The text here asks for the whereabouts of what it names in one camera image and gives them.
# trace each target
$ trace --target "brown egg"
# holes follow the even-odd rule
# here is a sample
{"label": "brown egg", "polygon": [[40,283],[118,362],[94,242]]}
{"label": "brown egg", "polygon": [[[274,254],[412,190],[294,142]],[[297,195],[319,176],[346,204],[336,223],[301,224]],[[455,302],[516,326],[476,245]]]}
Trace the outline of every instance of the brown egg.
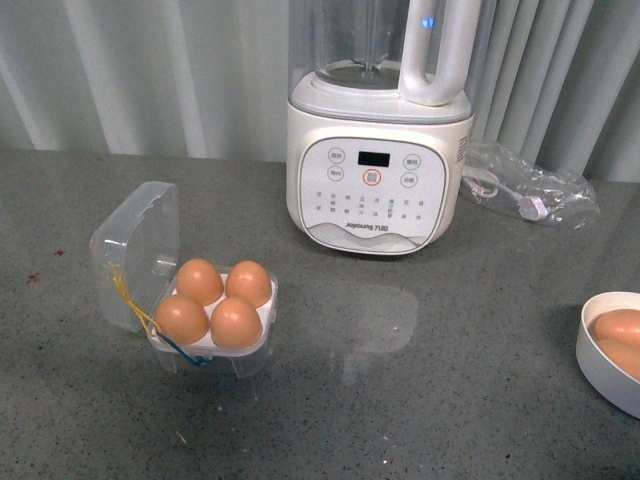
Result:
{"label": "brown egg", "polygon": [[640,348],[611,339],[596,344],[609,360],[640,382]]}
{"label": "brown egg", "polygon": [[215,265],[201,258],[194,258],[178,271],[176,291],[207,306],[222,296],[224,285]]}
{"label": "brown egg", "polygon": [[209,330],[209,319],[204,307],[180,293],[163,299],[153,319],[160,326],[160,332],[178,345],[191,345]]}
{"label": "brown egg", "polygon": [[211,314],[211,339],[218,347],[247,348],[261,336],[258,312],[242,298],[225,298]]}
{"label": "brown egg", "polygon": [[245,260],[238,263],[225,283],[227,297],[241,297],[254,308],[259,308],[271,298],[269,273],[259,263]]}
{"label": "brown egg", "polygon": [[623,308],[603,313],[596,319],[595,334],[600,340],[617,340],[640,347],[640,310]]}

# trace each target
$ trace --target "yellow string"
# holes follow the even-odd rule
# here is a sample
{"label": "yellow string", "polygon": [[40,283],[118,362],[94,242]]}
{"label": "yellow string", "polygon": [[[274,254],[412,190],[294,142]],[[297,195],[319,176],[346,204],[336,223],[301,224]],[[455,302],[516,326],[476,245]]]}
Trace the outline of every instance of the yellow string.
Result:
{"label": "yellow string", "polygon": [[135,303],[133,303],[133,300],[129,295],[129,288],[127,287],[127,283],[122,278],[122,269],[115,264],[110,264],[109,266],[111,267],[111,271],[113,272],[113,283],[115,284],[116,289],[122,296],[122,299],[125,301],[125,303],[129,305],[131,310],[133,310],[136,316],[140,319],[140,323],[142,323],[142,326],[147,332],[147,335],[152,337],[157,336],[156,334],[152,333],[151,328],[149,328],[149,324],[152,324],[155,327],[157,332],[162,333],[162,329],[160,328],[158,323],[154,321],[153,318],[147,315],[144,311],[142,311],[140,307],[138,307]]}

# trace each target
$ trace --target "speckled stone surface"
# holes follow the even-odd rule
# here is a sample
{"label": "speckled stone surface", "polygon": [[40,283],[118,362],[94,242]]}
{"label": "speckled stone surface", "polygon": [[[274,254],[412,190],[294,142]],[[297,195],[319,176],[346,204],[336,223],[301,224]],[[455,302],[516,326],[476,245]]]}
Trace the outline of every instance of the speckled stone surface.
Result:
{"label": "speckled stone surface", "polygon": [[[178,186],[180,263],[277,276],[257,375],[167,373],[101,318],[89,240],[147,180]],[[640,186],[595,188],[582,230],[460,198],[369,258],[294,226],[284,164],[0,152],[0,478],[640,478],[640,420],[575,360],[581,305],[640,291]]]}

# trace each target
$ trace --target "brand logo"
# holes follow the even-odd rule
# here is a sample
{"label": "brand logo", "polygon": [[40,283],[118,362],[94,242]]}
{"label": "brand logo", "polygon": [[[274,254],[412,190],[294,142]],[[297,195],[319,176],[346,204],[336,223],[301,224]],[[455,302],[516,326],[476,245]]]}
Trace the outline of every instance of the brand logo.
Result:
{"label": "brand logo", "polygon": [[370,225],[367,223],[351,223],[351,222],[347,222],[347,228],[352,228],[352,229],[358,229],[358,228],[363,228],[365,230],[375,230],[375,231],[379,231],[379,232],[387,232],[389,231],[389,226],[388,225]]}

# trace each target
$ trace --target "digital display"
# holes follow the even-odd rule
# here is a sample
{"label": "digital display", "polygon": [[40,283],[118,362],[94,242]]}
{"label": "digital display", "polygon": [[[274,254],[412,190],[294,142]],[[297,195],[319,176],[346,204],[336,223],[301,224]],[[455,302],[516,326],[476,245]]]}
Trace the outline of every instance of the digital display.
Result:
{"label": "digital display", "polygon": [[358,165],[368,167],[388,167],[391,155],[388,153],[360,152],[358,153]]}

